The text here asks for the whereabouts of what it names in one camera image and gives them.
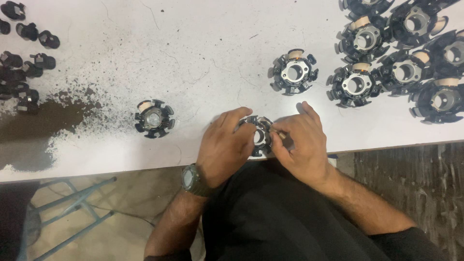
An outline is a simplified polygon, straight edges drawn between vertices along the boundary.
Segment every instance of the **watch face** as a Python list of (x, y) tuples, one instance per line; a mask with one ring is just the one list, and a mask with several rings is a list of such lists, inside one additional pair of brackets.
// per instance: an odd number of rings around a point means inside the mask
[(182, 185), (185, 189), (188, 189), (192, 185), (193, 173), (191, 170), (187, 169), (184, 171), (184, 176), (182, 178)]

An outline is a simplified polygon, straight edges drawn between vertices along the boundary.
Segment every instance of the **center hole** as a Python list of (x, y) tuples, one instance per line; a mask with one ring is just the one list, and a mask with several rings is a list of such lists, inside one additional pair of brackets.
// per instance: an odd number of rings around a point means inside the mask
[(411, 17), (406, 20), (406, 27), (410, 31), (418, 31), (424, 27), (421, 21), (421, 16), (420, 15), (412, 15)]
[(151, 126), (158, 126), (160, 124), (160, 116), (156, 113), (152, 113), (147, 117), (147, 122)]
[(255, 144), (261, 144), (264, 140), (264, 132), (262, 130), (257, 129), (255, 132), (254, 142)]
[(440, 109), (443, 109), (448, 104), (448, 97), (446, 94), (441, 93), (435, 97), (435, 100), (433, 102), (435, 103), (435, 106), (437, 106)]
[(354, 77), (348, 81), (348, 90), (352, 93), (357, 93), (362, 91), (364, 88), (364, 81), (360, 77)]
[(369, 48), (372, 45), (374, 38), (370, 33), (361, 33), (358, 36), (358, 46), (361, 48)]
[(401, 65), (396, 69), (395, 76), (399, 80), (409, 80), (414, 75), (414, 68), (410, 65)]
[(298, 80), (303, 76), (303, 70), (301, 69), (300, 66), (298, 65), (292, 65), (290, 68), (287, 70), (287, 75), (291, 80)]
[(446, 57), (448, 58), (448, 61), (451, 62), (459, 62), (462, 58), (461, 56), (461, 50), (456, 47), (451, 47), (449, 51), (446, 52)]

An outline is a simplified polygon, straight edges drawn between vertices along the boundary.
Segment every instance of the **blue metal frame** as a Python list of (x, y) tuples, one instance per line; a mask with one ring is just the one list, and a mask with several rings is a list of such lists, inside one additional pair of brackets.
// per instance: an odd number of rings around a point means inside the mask
[(81, 208), (86, 209), (95, 218), (94, 223), (92, 223), (88, 227), (82, 229), (81, 231), (77, 232), (75, 235), (73, 235), (70, 238), (68, 238), (67, 240), (63, 241), (61, 244), (57, 245), (56, 247), (50, 249), (45, 254), (43, 254), (40, 257), (34, 259), (34, 261), (41, 261), (41, 260), (44, 260), (44, 259), (48, 258), (49, 256), (51, 256), (52, 254), (54, 254), (58, 250), (62, 249), (63, 247), (65, 247), (66, 245), (68, 245), (69, 243), (74, 241), (76, 238), (78, 238), (81, 235), (89, 232), (92, 228), (94, 228), (98, 224), (102, 223), (103, 221), (105, 221), (110, 216), (114, 215), (114, 212), (110, 211), (108, 214), (104, 215), (103, 217), (99, 217), (97, 215), (97, 213), (94, 211), (94, 209), (85, 200), (87, 199), (87, 197), (89, 197), (98, 188), (100, 188), (100, 187), (102, 187), (102, 186), (104, 186), (104, 185), (106, 185), (108, 183), (112, 183), (112, 182), (114, 182), (116, 180), (117, 180), (117, 178), (113, 177), (111, 179), (102, 181), (102, 182), (100, 182), (98, 184), (95, 184), (95, 185), (93, 185), (93, 186), (91, 186), (89, 188), (83, 189), (81, 191), (78, 191), (76, 189), (76, 187), (74, 187), (74, 185), (67, 179), (58, 179), (58, 180), (54, 180), (54, 181), (51, 181), (51, 182), (41, 184), (39, 186), (39, 189), (48, 187), (48, 186), (53, 185), (53, 184), (64, 182), (72, 190), (73, 194), (71, 194), (69, 196), (65, 196), (63, 198), (60, 198), (60, 199), (55, 200), (53, 202), (50, 202), (48, 204), (45, 204), (45, 205), (43, 205), (41, 207), (27, 210), (26, 222), (25, 222), (24, 228), (23, 228), (21, 251), (19, 253), (17, 261), (26, 261), (27, 260), (27, 256), (26, 256), (27, 242), (26, 241), (27, 241), (27, 233), (28, 233), (27, 232), (28, 231), (28, 225), (27, 225), (28, 222), (27, 222), (27, 220), (28, 220), (29, 216), (40, 213), (40, 212), (42, 212), (42, 211), (44, 211), (46, 209), (53, 208), (53, 207), (55, 207), (55, 206), (57, 206), (57, 205), (59, 205), (59, 204), (61, 204), (63, 202), (66, 202), (66, 201), (68, 201), (70, 199), (75, 199), (77, 197), (76, 201), (74, 203), (72, 203), (67, 209), (65, 209), (61, 214), (59, 214), (58, 216), (56, 216), (54, 218), (51, 218), (51, 219), (49, 219), (49, 220), (47, 220), (45, 222), (42, 222), (40, 227), (43, 228), (43, 227), (55, 222), (56, 220), (58, 220), (60, 218), (63, 218), (63, 217), (65, 217), (65, 216), (67, 216), (67, 215), (69, 215), (69, 214), (73, 213), (74, 211), (76, 211), (78, 209), (81, 209)]

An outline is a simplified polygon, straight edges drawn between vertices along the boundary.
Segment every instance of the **black cable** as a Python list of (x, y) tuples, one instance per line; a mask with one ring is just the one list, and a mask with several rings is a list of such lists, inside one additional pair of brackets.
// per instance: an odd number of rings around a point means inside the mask
[[(59, 196), (65, 197), (65, 195), (63, 195), (63, 194), (61, 194), (61, 193), (58, 193), (58, 192), (54, 191), (54, 190), (51, 189), (49, 186), (48, 186), (47, 188), (48, 188), (51, 192), (53, 192), (53, 193), (55, 193), (55, 194), (57, 194), (57, 195), (59, 195)], [(146, 220), (145, 218), (143, 218), (143, 217), (141, 217), (141, 216), (134, 215), (134, 214), (131, 214), (131, 213), (122, 212), (122, 211), (119, 211), (119, 210), (106, 209), (106, 208), (98, 207), (98, 206), (92, 205), (92, 204), (90, 204), (90, 203), (87, 203), (87, 204), (89, 204), (91, 207), (94, 207), (94, 208), (96, 208), (96, 209), (102, 209), (102, 210), (113, 211), (113, 212), (115, 212), (115, 213), (119, 213), (119, 214), (122, 214), (122, 215), (127, 215), (127, 216), (131, 216), (131, 217), (134, 217), (134, 218), (141, 219), (141, 220), (147, 222), (148, 224), (150, 224), (152, 227), (155, 227), (155, 224), (153, 224), (152, 222)]]

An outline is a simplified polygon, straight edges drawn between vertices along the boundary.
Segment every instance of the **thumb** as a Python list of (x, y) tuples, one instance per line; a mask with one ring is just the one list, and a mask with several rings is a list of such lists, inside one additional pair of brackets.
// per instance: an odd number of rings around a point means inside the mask
[(277, 159), (280, 161), (282, 165), (285, 166), (285, 164), (290, 163), (292, 161), (292, 158), (290, 157), (290, 153), (287, 150), (287, 148), (284, 147), (282, 144), (282, 140), (280, 139), (279, 135), (277, 132), (272, 131), (269, 133), (271, 139), (272, 139), (272, 152), (276, 155)]

